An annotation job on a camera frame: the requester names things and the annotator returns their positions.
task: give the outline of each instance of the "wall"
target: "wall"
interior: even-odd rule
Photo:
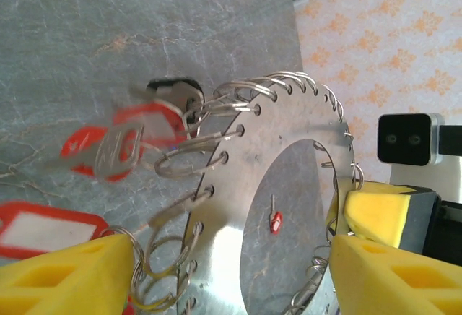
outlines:
[[[296,13],[305,71],[344,104],[366,178],[389,179],[376,158],[380,115],[435,112],[462,123],[460,0],[303,0]]]

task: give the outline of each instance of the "yellow foam gripper pad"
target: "yellow foam gripper pad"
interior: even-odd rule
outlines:
[[[130,238],[116,234],[0,268],[0,315],[119,315],[130,288]]]
[[[329,264],[342,315],[462,314],[462,267],[344,235]]]

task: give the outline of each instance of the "marble table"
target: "marble table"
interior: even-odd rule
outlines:
[[[292,0],[0,0],[0,11],[0,203],[22,199],[93,212],[141,242],[147,218],[199,178],[171,181],[139,167],[109,184],[70,171],[46,173],[41,163],[83,124],[109,124],[111,100],[128,102],[129,85],[189,76],[210,94],[229,79],[302,68]],[[210,121],[204,133],[227,123]],[[292,145],[254,199],[241,257],[251,315],[280,313],[305,284],[313,248],[322,242],[314,157],[309,141]],[[271,194],[284,214],[277,238],[267,223]],[[165,234],[183,235],[185,224],[186,217]],[[152,263],[168,264],[179,248],[165,246]],[[165,289],[175,292],[176,282],[163,280],[153,295]]]

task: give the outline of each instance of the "red plastic tag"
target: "red plastic tag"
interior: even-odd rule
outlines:
[[[271,219],[270,231],[273,234],[278,234],[282,227],[282,214],[281,212],[276,212],[274,217]]]
[[[142,141],[155,147],[174,147],[188,139],[187,125],[180,110],[167,102],[133,105],[120,109],[113,117],[114,124],[142,122]]]
[[[106,135],[108,131],[108,127],[103,126],[84,126],[81,129],[78,129],[74,132],[64,143],[61,149],[61,157],[68,157],[73,154],[77,154],[79,151],[85,150],[90,147],[92,144],[101,141],[103,137]],[[134,138],[134,133],[128,134],[128,140],[130,138]],[[141,148],[139,157],[141,158],[143,155],[143,148]],[[127,150],[124,150],[121,155],[121,160],[124,161],[128,158]],[[74,172],[84,174],[86,176],[95,176],[93,173],[93,168],[86,166],[86,165],[79,165],[77,167],[72,168]],[[116,176],[110,176],[106,180],[108,181],[119,181],[131,171],[126,171],[122,174],[118,174]]]
[[[122,315],[136,315],[135,308],[130,304],[131,302],[131,297],[128,297],[127,300],[127,305],[125,309],[123,310]]]
[[[0,205],[0,256],[28,259],[98,238],[108,223],[97,215],[27,202]]]

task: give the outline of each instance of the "circular metal plate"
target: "circular metal plate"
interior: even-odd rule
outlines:
[[[339,122],[328,91],[319,87],[314,96],[313,91],[302,92],[298,87],[294,87],[291,95],[276,85],[271,89],[277,93],[276,102],[265,95],[257,95],[252,103],[260,105],[261,114],[241,113],[236,117],[228,131],[242,125],[243,136],[221,142],[211,159],[227,152],[228,161],[203,175],[199,191],[212,185],[214,194],[189,217],[185,240],[193,234],[196,222],[202,222],[204,230],[190,255],[190,259],[197,261],[197,268],[186,294],[178,303],[179,314],[185,309],[187,299],[194,297],[193,314],[247,315],[239,280],[245,222],[261,180],[288,146],[312,139],[326,148],[336,173],[339,214],[343,212],[347,192],[354,188],[354,153],[351,139],[345,135],[348,126]],[[337,233],[347,231],[345,219],[339,215]],[[183,267],[180,276],[185,273],[186,267]],[[331,284],[326,275],[320,288],[326,288],[328,282]],[[320,296],[316,294],[312,304],[322,303]]]

